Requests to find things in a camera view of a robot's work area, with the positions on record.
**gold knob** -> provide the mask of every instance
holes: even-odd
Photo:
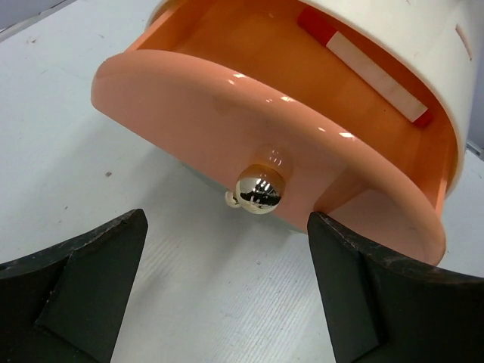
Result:
[[[252,165],[239,176],[235,193],[228,191],[225,201],[233,208],[242,207],[253,214],[272,212],[281,202],[285,182],[267,166]]]

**tabletop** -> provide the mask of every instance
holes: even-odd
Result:
[[[92,77],[157,0],[78,0],[0,42],[0,262],[134,208],[149,231],[113,362],[334,361],[307,236],[225,205],[97,112]],[[484,277],[484,163],[466,155],[440,267]]]

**black object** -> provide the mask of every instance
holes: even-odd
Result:
[[[410,259],[323,213],[308,234],[338,363],[484,359],[484,279]]]
[[[146,233],[133,210],[0,265],[0,362],[109,362]]]

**white table surface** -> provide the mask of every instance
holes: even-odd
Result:
[[[149,232],[113,362],[334,361],[307,237],[229,209],[91,106],[98,65],[156,5],[78,0],[0,43],[0,262],[142,208]],[[468,154],[445,205],[443,268],[484,276],[483,176]]]

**peach drawer front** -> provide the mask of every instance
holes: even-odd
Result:
[[[443,256],[439,218],[406,175],[327,117],[236,71],[169,51],[127,51],[101,65],[92,103],[231,190],[261,149],[282,150],[292,172],[277,216],[305,231],[320,210],[420,261]]]

